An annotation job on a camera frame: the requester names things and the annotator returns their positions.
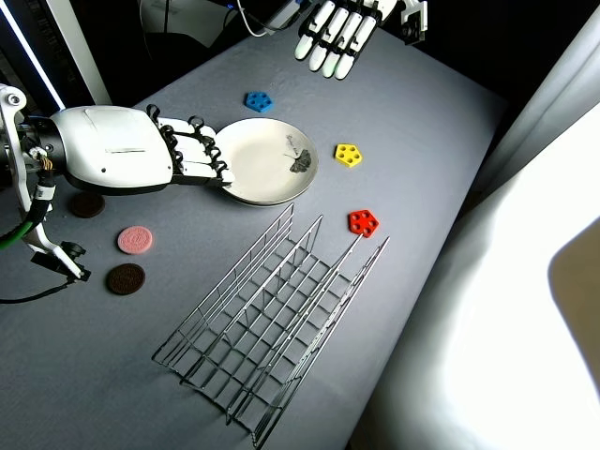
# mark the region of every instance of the white plate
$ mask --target white plate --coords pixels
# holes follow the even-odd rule
[[[235,175],[224,189],[244,203],[285,203],[307,190],[317,174],[314,143],[285,122],[235,122],[217,133],[216,143]]]

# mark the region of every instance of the metal wire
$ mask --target metal wire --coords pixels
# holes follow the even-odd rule
[[[352,278],[313,254],[323,217],[296,241],[293,204],[266,229],[152,359],[200,392],[262,447],[389,238]]]

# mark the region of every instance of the table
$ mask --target table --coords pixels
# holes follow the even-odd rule
[[[140,104],[167,117],[201,114],[221,129],[260,116],[250,90],[275,101],[267,115],[316,143],[320,169],[295,201],[296,237],[324,214],[315,252],[332,263],[353,240],[347,214],[381,222],[348,265],[351,274],[385,236],[391,242],[265,449],[341,449],[348,441],[463,198],[488,149],[504,103],[486,89],[378,30],[344,82],[293,59],[293,30],[250,38]],[[333,158],[356,143],[351,170]],[[87,248],[86,284],[35,303],[0,307],[0,448],[249,449],[248,435],[202,396],[150,360],[158,345],[217,283],[284,206],[253,208],[218,190],[171,186],[107,198],[93,219],[73,217],[64,180],[46,230]],[[18,221],[11,190],[0,193],[2,230]],[[126,226],[150,228],[151,251],[131,257],[114,240]],[[62,279],[16,245],[2,254],[2,296],[36,293]],[[104,288],[115,265],[146,270],[143,288]]]

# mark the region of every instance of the robotic hand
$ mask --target robotic hand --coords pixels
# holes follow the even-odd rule
[[[26,102],[21,90],[0,84],[0,132],[7,141],[0,168],[10,168],[22,215],[21,225],[0,236],[0,248],[22,239],[36,252],[34,263],[66,275],[69,282],[87,280],[90,273],[74,262],[83,248],[69,242],[56,245],[44,232],[56,174],[77,188],[109,195],[160,190],[172,183],[227,186],[234,180],[215,146],[215,131],[198,117],[159,117],[154,105],[146,112],[89,106],[23,121],[20,111]],[[28,173],[38,178],[33,195]]]
[[[407,45],[424,39],[428,29],[428,2],[419,0],[327,0],[317,5],[300,27],[295,57],[325,78],[346,78],[375,29],[397,3],[404,9],[400,36]]]

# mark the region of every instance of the green cable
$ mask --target green cable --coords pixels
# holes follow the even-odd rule
[[[17,227],[12,232],[8,233],[6,236],[3,236],[3,239],[0,240],[0,250],[3,250],[10,245],[17,242],[23,236],[25,236],[28,232],[33,222],[23,222],[19,227]]]

